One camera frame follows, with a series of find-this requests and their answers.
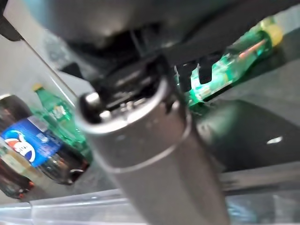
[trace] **silver cylinder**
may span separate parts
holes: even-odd
[[[168,81],[137,102],[105,112],[97,124],[77,108],[95,160],[153,225],[229,224],[206,146]]]

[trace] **pepsi label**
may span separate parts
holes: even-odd
[[[35,116],[11,125],[2,132],[1,137],[33,167],[43,164],[62,146],[62,141]]]

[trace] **green bottle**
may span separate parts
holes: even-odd
[[[212,80],[200,84],[198,69],[192,72],[192,89],[185,93],[189,106],[203,102],[225,86],[240,79],[249,67],[259,58],[268,55],[282,40],[282,31],[271,24],[263,30],[250,30],[232,46],[222,58],[212,66]]]
[[[35,115],[44,119],[50,130],[91,161],[90,149],[74,122],[73,109],[68,102],[45,90],[39,83],[35,84],[32,89],[38,95],[45,110],[44,112],[35,111]]]

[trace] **pepsi bottle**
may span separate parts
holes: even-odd
[[[33,167],[59,184],[71,185],[89,167],[77,150],[55,136],[15,95],[0,96],[0,133]]]
[[[34,183],[0,159],[0,190],[8,197],[21,199],[34,187]]]

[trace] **yellow bottle cap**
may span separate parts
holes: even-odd
[[[276,24],[269,25],[265,27],[263,31],[265,31],[269,35],[272,42],[272,47],[275,47],[282,41],[283,32],[278,25]]]
[[[33,91],[36,91],[36,90],[38,90],[38,89],[40,89],[40,88],[42,88],[42,87],[43,87],[42,84],[40,84],[40,83],[35,83],[35,84],[32,86],[32,90],[33,90]]]

